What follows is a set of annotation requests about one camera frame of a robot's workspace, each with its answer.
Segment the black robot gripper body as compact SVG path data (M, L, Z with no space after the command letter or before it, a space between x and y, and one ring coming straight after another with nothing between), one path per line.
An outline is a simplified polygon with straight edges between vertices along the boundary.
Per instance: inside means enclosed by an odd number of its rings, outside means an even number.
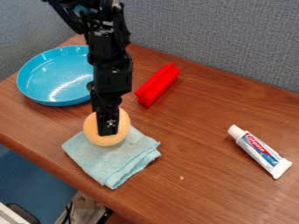
M131 92L133 61L127 52L127 34L91 32L87 43L88 63L93 66L93 81L88 90L92 110L99 111L116 106L121 95Z

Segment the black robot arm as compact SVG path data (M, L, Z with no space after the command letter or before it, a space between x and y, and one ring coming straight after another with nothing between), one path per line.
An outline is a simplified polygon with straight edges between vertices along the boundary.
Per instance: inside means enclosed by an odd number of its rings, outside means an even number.
M117 133L121 96L132 91L133 61L127 46L124 4L119 0L43 0L85 38L93 81L88 84L97 134Z

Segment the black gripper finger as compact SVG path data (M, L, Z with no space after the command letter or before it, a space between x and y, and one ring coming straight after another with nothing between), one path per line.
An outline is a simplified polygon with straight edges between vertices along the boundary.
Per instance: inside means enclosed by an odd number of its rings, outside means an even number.
M120 102L119 96L107 94L97 95L97 134L101 137L112 136L117 133Z

